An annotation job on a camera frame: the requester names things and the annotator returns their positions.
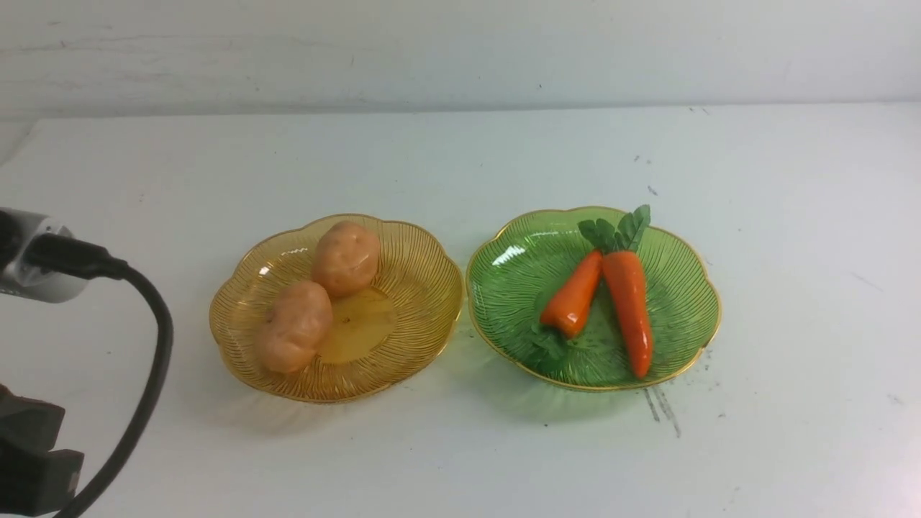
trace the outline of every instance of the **orange carrot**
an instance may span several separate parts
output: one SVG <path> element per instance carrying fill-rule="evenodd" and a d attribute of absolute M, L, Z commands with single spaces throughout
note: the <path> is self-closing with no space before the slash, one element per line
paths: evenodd
<path fill-rule="evenodd" d="M 541 324 L 555 327 L 566 338 L 575 338 L 589 320 L 591 300 L 600 280 L 601 252 L 593 250 L 547 303 L 541 313 Z"/>
<path fill-rule="evenodd" d="M 646 307 L 646 276 L 636 255 L 649 226 L 649 206 L 624 216 L 615 229 L 605 219 L 580 221 L 579 230 L 604 253 L 602 273 L 611 292 L 634 375 L 643 379 L 652 364 L 652 327 Z"/>

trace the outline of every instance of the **amber glass plate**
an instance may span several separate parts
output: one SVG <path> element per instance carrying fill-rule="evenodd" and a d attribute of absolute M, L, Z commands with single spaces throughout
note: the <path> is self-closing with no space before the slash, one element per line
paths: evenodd
<path fill-rule="evenodd" d="M 591 249 L 578 222 L 604 218 L 616 226 L 624 214 L 603 206 L 531 212 L 480 247 L 468 266 L 467 285 L 473 324 L 484 340 L 525 371 L 583 391 L 641 388 L 690 368 L 717 333 L 722 311 L 703 261 L 666 230 L 647 229 L 637 251 L 646 273 L 654 341 L 646 378 L 637 379 L 630 369 L 603 282 L 595 290 L 585 330 L 575 339 L 535 325 L 547 301 Z"/>
<path fill-rule="evenodd" d="M 254 356 L 253 338 L 283 287 L 310 277 L 317 241 L 340 221 L 380 237 L 371 287 L 332 305 L 320 355 L 299 373 L 277 374 Z M 360 214 L 318 219 L 257 244 L 211 303 L 211 332 L 230 372 L 269 394 L 337 403 L 374 394 L 419 372 L 444 349 L 463 303 L 460 269 L 427 231 Z"/>

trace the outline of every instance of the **power cord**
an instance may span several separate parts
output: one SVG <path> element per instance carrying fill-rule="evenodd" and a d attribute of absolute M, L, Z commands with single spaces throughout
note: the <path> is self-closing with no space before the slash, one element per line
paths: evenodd
<path fill-rule="evenodd" d="M 25 251 L 24 260 L 38 268 L 87 280 L 98 277 L 126 280 L 144 297 L 157 319 L 157 348 L 154 351 L 153 365 L 128 428 L 99 472 L 73 500 L 54 515 L 55 518 L 76 518 L 99 498 L 122 471 L 154 413 L 169 368 L 173 342 L 172 317 L 163 297 L 147 277 L 125 261 L 113 258 L 109 251 L 101 246 L 65 236 L 44 234 L 32 241 Z"/>

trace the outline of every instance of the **glass dish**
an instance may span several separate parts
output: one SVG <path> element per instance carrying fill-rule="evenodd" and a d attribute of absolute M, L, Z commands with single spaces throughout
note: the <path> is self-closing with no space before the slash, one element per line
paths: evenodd
<path fill-rule="evenodd" d="M 278 374 L 254 356 L 253 338 L 278 291 L 310 277 L 329 228 L 349 220 L 380 238 L 371 288 L 333 301 L 332 331 L 303 371 Z M 411 223 L 360 214 L 318 219 L 252 248 L 211 304 L 211 332 L 227 369 L 269 394 L 337 403 L 374 394 L 419 372 L 448 343 L 463 304 L 460 269 L 430 233 Z"/>
<path fill-rule="evenodd" d="M 534 324 L 576 264 L 591 249 L 577 223 L 605 218 L 615 227 L 625 213 L 603 206 L 540 210 L 513 219 L 480 247 L 467 268 L 473 326 L 502 356 L 525 371 L 584 391 L 636 389 L 689 369 L 719 328 L 719 296 L 690 245 L 650 227 L 638 254 L 647 278 L 653 362 L 640 380 L 630 370 L 608 289 L 595 292 L 588 324 L 570 341 L 535 339 L 552 330 Z"/>

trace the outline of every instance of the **scalloped plate edge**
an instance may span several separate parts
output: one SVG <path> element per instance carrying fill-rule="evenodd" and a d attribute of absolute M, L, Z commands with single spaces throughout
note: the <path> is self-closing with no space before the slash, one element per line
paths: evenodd
<path fill-rule="evenodd" d="M 278 238 L 278 237 L 280 237 L 280 236 L 284 236 L 284 235 L 286 235 L 286 234 L 298 233 L 298 232 L 304 231 L 304 230 L 306 230 L 308 227 L 311 227 L 311 226 L 313 226 L 313 225 L 316 225 L 317 223 L 321 223 L 322 221 L 325 221 L 325 220 L 327 220 L 327 219 L 333 219 L 333 218 L 348 218 L 348 217 L 368 218 L 368 219 L 373 219 L 373 220 L 375 220 L 375 221 L 378 221 L 378 222 L 381 223 L 381 224 L 394 223 L 394 224 L 398 224 L 398 225 L 407 225 L 407 226 L 410 226 L 410 227 L 414 227 L 414 228 L 416 228 L 416 229 L 421 230 L 425 235 L 431 237 L 432 240 L 435 242 L 435 244 L 438 245 L 438 249 L 441 251 L 442 256 L 444 256 L 444 258 L 448 261 L 448 263 L 449 263 L 451 266 L 454 267 L 453 269 L 454 269 L 454 271 L 457 273 L 458 279 L 460 280 L 460 303 L 458 304 L 457 314 L 454 315 L 454 318 L 453 318 L 453 320 L 451 321 L 451 327 L 450 327 L 450 329 L 448 330 L 448 336 L 447 336 L 447 338 L 445 339 L 444 343 L 441 344 L 441 347 L 438 348 L 438 351 L 437 351 L 434 355 L 432 355 L 432 358 L 431 358 L 425 365 L 423 365 L 422 367 L 420 367 L 417 371 L 413 372 L 413 373 L 410 374 L 409 376 L 406 376 L 406 377 L 404 377 L 404 378 L 402 378 L 402 379 L 400 379 L 400 380 L 395 380 L 395 381 L 393 381 L 392 383 L 387 383 L 387 384 L 385 384 L 385 385 L 382 385 L 382 386 L 376 388 L 375 390 L 372 390 L 372 391 L 369 391 L 369 392 L 365 392 L 365 393 L 363 393 L 363 394 L 353 395 L 353 396 L 350 396 L 350 397 L 344 397 L 344 398 L 342 398 L 342 399 L 335 399 L 335 400 L 328 400 L 328 399 L 310 399 L 310 398 L 307 398 L 307 397 L 294 397 L 294 396 L 287 395 L 287 394 L 276 394 L 276 393 L 274 393 L 274 392 L 266 391 L 265 389 L 262 389 L 261 387 L 258 387 L 258 386 L 256 386 L 256 385 L 254 385 L 254 384 L 248 382 L 247 380 L 245 380 L 245 379 L 239 377 L 239 376 L 237 375 L 237 369 L 229 362 L 229 360 L 228 360 L 228 358 L 227 358 L 227 355 L 224 354 L 224 346 L 223 346 L 222 343 L 221 343 L 221 338 L 219 337 L 219 331 L 217 331 L 217 330 L 215 329 L 215 320 L 216 320 L 216 319 L 215 319 L 215 306 L 216 306 L 217 300 L 220 298 L 220 296 L 221 296 L 226 290 L 228 290 L 228 287 L 229 287 L 229 285 L 230 285 L 230 282 L 231 282 L 238 274 L 240 274 L 240 273 L 242 272 L 243 266 L 244 266 L 244 264 L 247 262 L 247 260 L 250 258 L 250 256 L 251 256 L 252 254 L 254 254 L 256 250 L 258 250 L 261 246 L 263 246 L 263 245 L 264 245 L 265 243 L 267 243 L 268 241 L 271 241 L 271 240 L 273 240 L 273 239 L 275 239 L 275 238 Z M 285 398 L 285 399 L 290 399 L 290 400 L 292 400 L 292 401 L 299 401 L 299 402 L 301 402 L 301 403 L 312 403 L 312 404 L 317 404 L 317 405 L 337 405 L 337 404 L 340 404 L 340 403 L 348 403 L 348 402 L 351 402 L 351 401 L 355 401 L 356 399 L 363 399 L 363 398 L 365 398 L 365 397 L 370 397 L 370 396 L 372 396 L 372 395 L 374 395 L 374 394 L 378 394 L 378 393 L 380 393 L 380 392 L 383 392 L 383 391 L 385 391 L 385 390 L 391 388 L 393 385 L 399 384 L 399 383 L 403 383 L 403 382 L 405 382 L 406 380 L 409 380 L 410 378 L 412 378 L 413 376 L 415 376 L 416 374 L 418 374 L 419 372 L 424 371 L 424 370 L 426 369 L 426 367 L 428 367 L 429 365 L 431 365 L 433 361 L 435 361 L 439 356 L 441 356 L 441 353 L 444 352 L 445 348 L 448 346 L 448 343 L 450 343 L 451 339 L 454 337 L 454 332 L 457 331 L 457 324 L 458 324 L 458 321 L 461 319 L 461 314 L 463 313 L 463 300 L 464 300 L 464 298 L 465 298 L 466 296 L 467 296 L 467 285 L 466 285 L 466 283 L 464 282 L 464 274 L 463 274 L 463 272 L 461 271 L 461 267 L 458 266 L 458 264 L 457 264 L 453 259 L 451 259 L 450 255 L 448 255 L 448 251 L 445 250 L 445 246 L 441 243 L 441 241 L 440 241 L 437 237 L 435 237 L 435 234 L 433 234 L 432 232 L 429 232 L 428 230 L 426 230 L 425 228 L 423 228 L 423 227 L 421 227 L 421 226 L 419 226 L 419 225 L 416 225 L 415 223 L 410 223 L 409 221 L 402 221 L 402 220 L 399 220 L 399 219 L 381 219 L 381 218 L 376 218 L 376 217 L 374 217 L 374 216 L 369 216 L 368 214 L 360 214 L 360 213 L 357 213 L 357 212 L 343 212 L 343 213 L 340 213 L 340 214 L 330 214 L 329 216 L 325 216 L 325 217 L 323 217 L 323 218 L 314 219 L 314 220 L 311 221 L 310 223 L 308 223 L 308 224 L 306 224 L 306 225 L 304 225 L 304 226 L 302 226 L 302 227 L 298 227 L 298 228 L 296 228 L 296 229 L 283 230 L 283 231 L 281 231 L 281 232 L 277 232 L 277 233 L 275 233 L 275 234 L 273 234 L 273 235 L 271 235 L 271 236 L 269 236 L 269 237 L 267 237 L 267 238 L 265 238 L 265 239 L 263 239 L 263 240 L 257 242 L 256 244 L 252 245 L 252 246 L 250 247 L 250 249 L 249 249 L 245 254 L 243 254 L 243 257 L 237 262 L 237 266 L 234 267 L 233 273 L 230 274 L 230 277 L 228 277 L 227 280 L 225 280 L 223 283 L 221 283 L 220 288 L 217 289 L 217 291 L 215 292 L 215 296 L 211 299 L 211 304 L 210 304 L 209 307 L 208 307 L 208 326 L 209 326 L 209 328 L 211 329 L 211 337 L 215 340 L 215 343 L 216 343 L 217 348 L 218 348 L 218 352 L 220 353 L 221 361 L 224 363 L 224 367 L 225 367 L 225 368 L 230 372 L 230 374 L 231 374 L 236 380 L 238 380 L 239 382 L 241 382 L 241 383 L 243 383 L 243 384 L 249 386 L 250 388 L 252 388 L 252 389 L 254 389 L 254 390 L 258 391 L 258 392 L 261 392 L 261 393 L 264 393 L 264 394 L 268 394 L 268 395 L 274 395 L 274 396 L 277 396 L 277 397 L 283 397 L 283 398 Z"/>
<path fill-rule="evenodd" d="M 473 255 L 470 258 L 470 261 L 467 263 L 467 271 L 464 273 L 465 291 L 467 292 L 472 291 L 471 290 L 471 268 L 473 266 L 473 260 L 477 256 L 480 255 L 480 253 L 483 251 L 485 247 L 489 246 L 489 244 L 496 242 L 500 238 L 502 238 L 502 235 L 505 234 L 506 230 L 508 230 L 508 228 L 511 227 L 512 224 L 514 224 L 516 221 L 522 218 L 526 218 L 528 216 L 535 215 L 535 214 L 543 214 L 543 213 L 548 213 L 548 212 L 557 212 L 557 213 L 578 212 L 580 210 L 588 210 L 588 209 L 612 210 L 615 212 L 626 214 L 626 211 L 621 210 L 619 208 L 614 208 L 610 206 L 588 205 L 588 206 L 578 206 L 575 208 L 568 208 L 568 209 L 545 208 L 545 209 L 540 209 L 540 210 L 532 210 L 531 212 L 526 212 L 524 214 L 516 216 L 512 218 L 508 223 L 506 223 L 501 229 L 499 229 L 499 232 L 497 232 L 492 239 L 481 244 L 479 248 L 476 249 L 476 252 L 473 253 Z M 544 376 L 543 374 L 539 374 L 538 372 L 531 370 L 530 368 L 525 366 L 523 363 L 510 357 L 506 353 L 506 351 L 502 350 L 502 348 L 500 348 L 495 343 L 493 343 L 493 341 L 489 339 L 488 336 L 486 336 L 486 333 L 484 333 L 483 329 L 480 328 L 480 323 L 476 319 L 476 313 L 474 311 L 473 297 L 467 297 L 467 307 L 468 307 L 468 312 L 470 313 L 470 316 L 471 316 L 470 320 L 473 323 L 473 328 L 476 329 L 476 332 L 478 335 L 480 335 L 480 338 L 482 338 L 484 342 L 489 344 L 489 347 L 491 347 L 495 352 L 499 353 L 499 355 L 501 355 L 503 358 L 507 359 L 508 361 L 511 361 L 512 363 L 514 363 L 515 365 L 523 369 L 528 374 L 534 376 L 535 378 L 544 380 L 545 382 L 548 382 L 548 383 L 551 383 L 551 384 L 554 384 L 556 386 L 560 386 L 563 388 L 571 389 L 571 390 L 577 390 L 580 392 L 615 392 L 615 391 L 622 391 L 622 390 L 636 390 L 636 389 L 641 389 L 641 388 L 647 388 L 653 385 L 658 385 L 659 383 L 664 383 L 669 380 L 673 380 L 677 378 L 678 376 L 684 374 L 686 371 L 688 371 L 694 366 L 694 364 L 700 359 L 701 355 L 704 354 L 704 350 L 707 348 L 707 346 L 709 346 L 713 342 L 714 338 L 717 337 L 717 333 L 719 332 L 719 327 L 723 323 L 723 302 L 722 302 L 722 299 L 719 297 L 719 291 L 717 290 L 717 287 L 714 286 L 713 281 L 710 280 L 709 272 L 707 272 L 706 270 L 705 261 L 703 260 L 703 258 L 701 258 L 700 253 L 697 253 L 695 248 L 691 246 L 690 243 L 683 240 L 679 236 L 669 232 L 668 230 L 662 229 L 660 227 L 655 227 L 655 226 L 651 226 L 650 228 L 658 230 L 666 234 L 669 234 L 671 237 L 675 238 L 676 240 L 684 244 L 684 246 L 688 247 L 688 250 L 690 250 L 691 253 L 694 254 L 694 258 L 697 260 L 697 263 L 700 264 L 701 270 L 704 272 L 704 280 L 706 281 L 706 284 L 710 287 L 710 289 L 713 290 L 714 295 L 717 297 L 717 326 L 714 327 L 713 334 L 710 335 L 710 337 L 704 342 L 704 344 L 697 349 L 697 354 L 695 354 L 693 358 L 691 358 L 685 365 L 683 365 L 680 369 L 673 372 L 672 374 L 669 374 L 668 376 L 659 378 L 657 380 L 642 381 L 642 382 L 631 383 L 627 385 L 617 385 L 617 386 L 598 387 L 598 386 L 574 385 L 571 383 L 565 383 L 565 382 L 561 382 L 559 380 L 555 380 L 553 378 Z"/>

